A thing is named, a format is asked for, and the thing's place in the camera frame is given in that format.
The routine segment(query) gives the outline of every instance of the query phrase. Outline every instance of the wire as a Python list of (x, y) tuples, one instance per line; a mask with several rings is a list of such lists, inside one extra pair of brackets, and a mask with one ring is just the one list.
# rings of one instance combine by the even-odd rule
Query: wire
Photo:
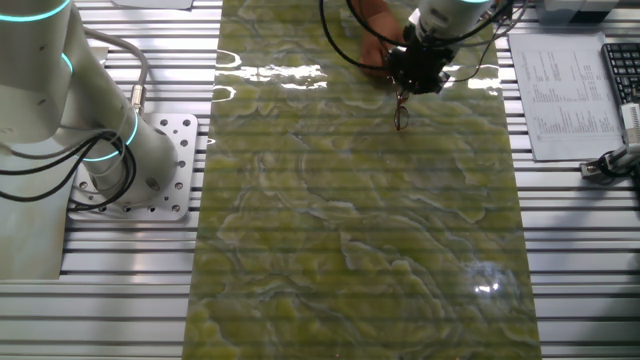
[(496, 39), (496, 36), (498, 35), (498, 29), (500, 28), (500, 26), (502, 26), (504, 21), (505, 21), (505, 19), (502, 19), (500, 21), (500, 24), (496, 28), (496, 32), (493, 34), (491, 39), (488, 40), (487, 47), (484, 48), (484, 51), (482, 52), (482, 56), (480, 56), (480, 62), (478, 63), (478, 66), (476, 67), (476, 71), (474, 71), (473, 74), (471, 74), (470, 76), (468, 76), (468, 77), (466, 77), (464, 79), (452, 80), (451, 81), (452, 83), (469, 81), (470, 79), (473, 79), (476, 75), (478, 75), (478, 72), (480, 72), (480, 68), (482, 67), (482, 62), (484, 61), (485, 56), (487, 56), (487, 53), (489, 52), (489, 49), (491, 48), (491, 44), (493, 44), (493, 42)]
[(47, 191), (45, 193), (42, 193), (40, 195), (29, 196), (29, 197), (11, 195), (11, 194), (7, 194), (5, 192), (0, 191), (0, 197), (2, 197), (4, 199), (7, 199), (7, 200), (15, 201), (15, 202), (25, 203), (25, 202), (40, 201), (42, 199), (46, 199), (49, 196), (57, 193), (58, 191), (60, 191), (69, 182), (71, 177), (73, 177), (73, 175), (75, 174), (76, 170), (78, 170), (78, 167), (80, 166), (80, 164), (82, 164), (82, 160), (89, 154), (89, 152), (91, 152), (93, 147), (96, 146), (96, 144), (100, 140), (104, 139), (105, 136), (108, 136), (108, 135), (107, 134), (100, 134), (99, 136), (96, 136), (96, 137), (90, 139), (88, 142), (83, 143), (83, 145), (79, 146), (78, 149), (75, 149), (75, 150), (77, 150), (79, 152), (80, 150), (82, 150), (84, 148), (84, 151), (82, 152), (80, 157), (78, 157), (76, 162), (73, 164), (73, 167), (71, 168), (71, 170), (69, 170), (69, 172), (64, 177), (64, 179), (62, 179), (62, 181), (60, 181), (60, 183), (58, 183), (58, 185), (56, 185), (51, 190), (49, 190), (49, 191)]
[(497, 20), (502, 14), (504, 14), (505, 11), (507, 11), (507, 9), (511, 8), (511, 6), (513, 6), (513, 3), (515, 2), (515, 0), (509, 0), (500, 10), (496, 11), (489, 19), (487, 19), (484, 23), (482, 23), (482, 25), (478, 25), (476, 26), (475, 29), (469, 31), (468, 33), (461, 35), (461, 36), (457, 36), (455, 38), (449, 38), (449, 39), (440, 39), (440, 38), (435, 38), (433, 37), (433, 41), (437, 42), (437, 46), (435, 47), (443, 47), (443, 46), (447, 46), (447, 45), (452, 45), (455, 43), (458, 43), (462, 40), (466, 40), (470, 37), (472, 37), (473, 35), (479, 33), (480, 31), (484, 30), (487, 26), (491, 25), (492, 22), (494, 22), (495, 20)]
[(331, 46), (333, 47), (333, 50), (335, 50), (338, 53), (338, 55), (340, 55), (343, 59), (345, 59), (350, 64), (355, 65), (361, 69), (384, 70), (384, 71), (388, 70), (384, 66), (371, 66), (371, 65), (362, 64), (350, 58), (349, 55), (345, 54), (340, 49), (340, 47), (338, 47), (338, 44), (336, 44), (335, 41), (333, 41), (333, 37), (331, 37), (331, 33), (329, 32), (329, 27), (327, 26), (327, 19), (325, 18), (325, 15), (324, 15), (324, 0), (319, 0), (318, 3), (320, 4), (320, 21), (322, 22), (322, 30), (324, 30), (324, 35), (327, 37), (329, 44), (331, 44)]
[(513, 30), (514, 27), (516, 27), (516, 25), (518, 25), (518, 23), (520, 23), (520, 20), (522, 20), (522, 18), (524, 17), (525, 12), (527, 12), (527, 9), (529, 7), (529, 3), (530, 2), (531, 2), (531, 0), (525, 0), (523, 5), (513, 12), (515, 14), (515, 13), (517, 13), (519, 11), (522, 11), (515, 20), (511, 21), (511, 24), (509, 24), (509, 27), (505, 31), (503, 31), (502, 33), (498, 34), (495, 38), (493, 38), (491, 40), (479, 41), (479, 42), (475, 42), (475, 43), (471, 43), (471, 44), (461, 44), (460, 47), (482, 46), (482, 45), (486, 45), (489, 42), (494, 42), (494, 41), (496, 41), (496, 40), (498, 40), (500, 38), (505, 37), (511, 30)]
[(120, 199), (127, 191), (129, 191), (129, 189), (133, 185), (133, 182), (136, 179), (138, 170), (137, 170), (136, 160), (135, 160), (135, 157), (133, 156), (133, 153), (131, 152), (131, 149), (129, 149), (129, 146), (127, 145), (123, 145), (123, 146), (124, 146), (124, 151), (126, 151), (127, 153), (126, 155), (127, 159), (130, 162), (129, 164), (130, 166), (125, 166), (126, 177), (129, 179), (125, 183), (125, 185), (118, 192), (116, 192), (107, 200), (99, 204), (95, 204), (95, 205), (85, 204), (77, 200), (71, 199), (70, 201), (76, 204), (76, 206), (74, 208), (67, 209), (68, 211), (78, 212), (78, 211), (90, 211), (90, 210), (101, 209), (118, 201), (118, 199)]
[(353, 7), (353, 3), (351, 2), (351, 0), (347, 0), (347, 6), (349, 7), (349, 11), (351, 11), (351, 14), (353, 15), (354, 18), (356, 18), (356, 20), (358, 21), (358, 23), (360, 24), (360, 26), (362, 26), (365, 30), (367, 30), (371, 35), (377, 37), (378, 39), (384, 40), (385, 42), (388, 42), (391, 45), (395, 45), (395, 46), (407, 46), (407, 44), (401, 43), (399, 41), (395, 41), (393, 39), (389, 39), (388, 37), (380, 34), (379, 32), (375, 31), (371, 26), (369, 26), (369, 24), (364, 21), (360, 15), (358, 14), (358, 12), (356, 11), (356, 9)]
[[(120, 121), (120, 125), (118, 126), (118, 130), (115, 133), (115, 137), (109, 141), (109, 143), (112, 143), (115, 141), (115, 139), (117, 139), (118, 137), (120, 137), (120, 134), (122, 132), (122, 129), (124, 128), (124, 123), (125, 120), (127, 118), (127, 112), (125, 111), (123, 116), (122, 116), (122, 120)], [(100, 133), (109, 133), (109, 132), (113, 132), (113, 130), (109, 130), (109, 129), (79, 129), (79, 128), (74, 128), (74, 127), (70, 127), (67, 125), (60, 125), (61, 129), (64, 130), (70, 130), (70, 131), (79, 131), (79, 132), (87, 132), (87, 133), (92, 133), (94, 134), (91, 137), (88, 137), (84, 140), (78, 141), (77, 143), (67, 146), (66, 148), (62, 149), (62, 150), (58, 150), (54, 153), (50, 153), (50, 154), (42, 154), (42, 155), (33, 155), (33, 154), (26, 154), (20, 151), (16, 151), (11, 149), (8, 145), (0, 143), (0, 146), (5, 147), (7, 149), (9, 149), (9, 151), (11, 151), (11, 155), (15, 156), (15, 157), (19, 157), (22, 159), (27, 159), (27, 160), (48, 160), (48, 159), (53, 159), (56, 158), (62, 154), (66, 154), (69, 151), (71, 151), (72, 149), (75, 149), (76, 147), (80, 146), (82, 143), (86, 142), (87, 140), (92, 139), (96, 134), (100, 134)]]
[(62, 164), (63, 162), (69, 160), (71, 157), (73, 157), (74, 155), (76, 155), (77, 153), (79, 153), (80, 151), (82, 151), (83, 148), (85, 148), (86, 146), (92, 144), (92, 142), (94, 142), (96, 139), (96, 137), (92, 137), (89, 140), (83, 142), (80, 146), (78, 146), (77, 148), (73, 149), (71, 152), (69, 152), (67, 155), (59, 158), (58, 160), (55, 160), (49, 164), (43, 165), (43, 166), (39, 166), (37, 168), (33, 168), (33, 169), (24, 169), (24, 170), (0, 170), (0, 175), (6, 175), (6, 176), (21, 176), (21, 175), (31, 175), (31, 174), (36, 174), (39, 172), (43, 172), (45, 170), (49, 170), (51, 168), (54, 168), (60, 164)]
[(138, 78), (138, 85), (144, 86), (144, 84), (147, 82), (147, 76), (149, 75), (149, 60), (147, 60), (147, 57), (144, 55), (142, 50), (140, 50), (139, 48), (137, 48), (136, 46), (134, 46), (128, 41), (125, 41), (115, 36), (107, 35), (100, 31), (89, 29), (86, 26), (84, 27), (84, 33), (87, 36), (92, 37), (96, 40), (106, 42), (107, 44), (111, 44), (113, 46), (117, 46), (119, 48), (128, 50), (135, 57), (137, 57), (138, 60), (140, 60), (140, 64), (141, 64), (140, 78)]
[[(347, 2), (347, 6), (349, 7), (349, 10), (351, 11), (351, 14), (353, 15), (353, 17), (355, 17), (356, 21), (358, 21), (360, 26), (362, 26), (370, 34), (374, 35), (378, 39), (381, 39), (381, 40), (384, 40), (385, 42), (388, 42), (389, 44), (392, 44), (392, 45), (395, 45), (395, 46), (406, 46), (406, 44), (403, 44), (401, 42), (389, 39), (386, 36), (384, 36), (384, 35), (378, 33), (377, 31), (375, 31), (373, 28), (371, 28), (369, 26), (369, 24), (367, 24), (360, 17), (360, 15), (358, 15), (356, 9), (353, 7), (353, 4), (351, 3), (351, 0), (346, 0), (346, 2)], [(464, 35), (461, 35), (461, 36), (457, 36), (455, 38), (446, 38), (446, 39), (431, 37), (431, 40), (433, 41), (433, 44), (429, 44), (426, 47), (427, 48), (445, 47), (445, 46), (452, 45), (452, 44), (458, 43), (460, 41), (463, 41), (463, 40), (466, 40), (466, 39), (472, 37), (473, 35), (479, 33), (484, 28), (489, 26), (493, 21), (498, 19), (507, 9), (509, 9), (513, 5), (514, 2), (515, 2), (515, 0), (509, 0), (500, 10), (496, 11), (489, 19), (487, 19), (481, 25), (478, 25), (476, 28), (474, 28), (473, 30), (469, 31), (468, 33), (466, 33)]]

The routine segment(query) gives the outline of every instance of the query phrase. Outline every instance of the metal bracket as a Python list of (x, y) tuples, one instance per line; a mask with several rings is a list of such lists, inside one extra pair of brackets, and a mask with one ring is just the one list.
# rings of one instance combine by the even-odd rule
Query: metal bracket
[[(198, 120), (193, 115), (145, 114), (145, 121), (162, 130), (173, 141), (178, 153), (176, 174), (170, 186), (161, 191), (155, 199), (135, 207), (113, 204), (94, 211), (70, 212), (75, 221), (91, 222), (163, 222), (180, 221), (187, 215), (191, 195), (191, 181), (198, 138)], [(88, 172), (78, 169), (74, 179), (71, 198), (85, 203), (104, 201), (95, 192)]]

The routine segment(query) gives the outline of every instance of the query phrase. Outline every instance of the marble veining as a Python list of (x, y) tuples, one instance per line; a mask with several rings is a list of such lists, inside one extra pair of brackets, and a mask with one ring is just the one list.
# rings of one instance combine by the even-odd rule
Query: marble veining
[(495, 49), (397, 132), (317, 5), (224, 1), (183, 358), (540, 359)]

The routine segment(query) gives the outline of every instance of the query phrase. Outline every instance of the white cable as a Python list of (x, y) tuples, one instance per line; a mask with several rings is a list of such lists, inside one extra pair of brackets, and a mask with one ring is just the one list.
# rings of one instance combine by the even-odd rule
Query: white cable
[(480, 41), (477, 43), (471, 43), (471, 44), (460, 44), (460, 47), (476, 47), (476, 46), (482, 46), (482, 45), (489, 45), (490, 43), (504, 37), (505, 35), (507, 35), (509, 33), (509, 31), (513, 30), (514, 27), (516, 27), (516, 25), (518, 25), (518, 23), (520, 22), (520, 20), (522, 20), (522, 17), (524, 16), (524, 13), (527, 12), (527, 8), (529, 7), (529, 2), (531, 0), (524, 0), (524, 3), (522, 4), (522, 6), (514, 11), (514, 13), (521, 11), (520, 14), (518, 15), (518, 17), (515, 20), (511, 20), (511, 24), (509, 25), (509, 27), (501, 32), (500, 34), (496, 35), (495, 37), (492, 37), (491, 40), (485, 40), (485, 41)]

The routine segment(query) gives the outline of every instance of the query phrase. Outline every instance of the metal rail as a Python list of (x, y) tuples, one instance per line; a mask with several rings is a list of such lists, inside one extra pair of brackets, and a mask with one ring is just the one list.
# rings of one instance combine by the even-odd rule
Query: metal rail
[[(0, 283), (0, 359), (178, 359), (222, 1), (197, 0), (190, 12), (76, 3), (89, 27), (149, 57), (148, 112), (197, 116), (192, 214), (164, 227), (70, 222), (59, 281)], [(640, 41), (640, 5), (624, 2), (600, 30), (612, 42)], [(534, 12), (514, 31), (541, 31)], [(533, 162), (507, 41), (498, 48), (543, 356), (638, 360), (640, 219), (632, 184), (601, 188), (581, 181), (577, 162)], [(124, 91), (138, 76), (138, 62), (119, 49), (106, 66)]]

